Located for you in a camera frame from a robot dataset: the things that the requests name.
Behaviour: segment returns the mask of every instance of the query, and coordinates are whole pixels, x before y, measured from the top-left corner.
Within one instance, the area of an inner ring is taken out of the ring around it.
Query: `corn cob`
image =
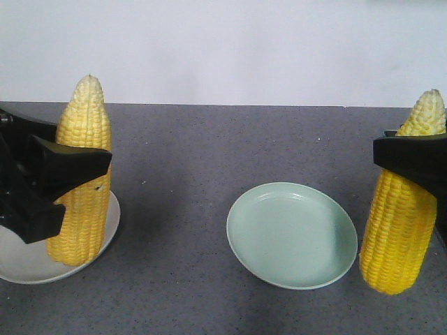
[[[437,90],[426,91],[397,136],[446,132],[444,102]],[[437,216],[437,199],[418,184],[383,169],[376,186],[360,251],[366,282],[396,295],[416,281]]]
[[[98,79],[83,77],[57,125],[56,141],[72,147],[110,151],[110,121]],[[92,260],[101,248],[110,194],[110,167],[104,176],[61,196],[56,203],[66,207],[61,232],[47,240],[50,257],[78,266]]]

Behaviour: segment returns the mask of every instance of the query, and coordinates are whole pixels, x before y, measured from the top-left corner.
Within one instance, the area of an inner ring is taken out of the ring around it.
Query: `speckled gray surface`
[[[56,121],[65,104],[0,103]],[[110,247],[62,281],[0,281],[0,334],[447,334],[447,255],[433,239],[417,283],[394,297],[355,262],[326,288],[293,291],[232,254],[226,216],[253,186],[291,181],[340,203],[361,243],[379,169],[372,140],[406,109],[108,105]]]

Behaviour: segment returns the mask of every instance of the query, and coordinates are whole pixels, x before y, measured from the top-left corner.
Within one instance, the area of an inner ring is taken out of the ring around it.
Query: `light green plate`
[[[348,214],[327,195],[299,184],[247,191],[231,207],[226,229],[239,261],[282,288],[327,286],[345,275],[357,256]]]

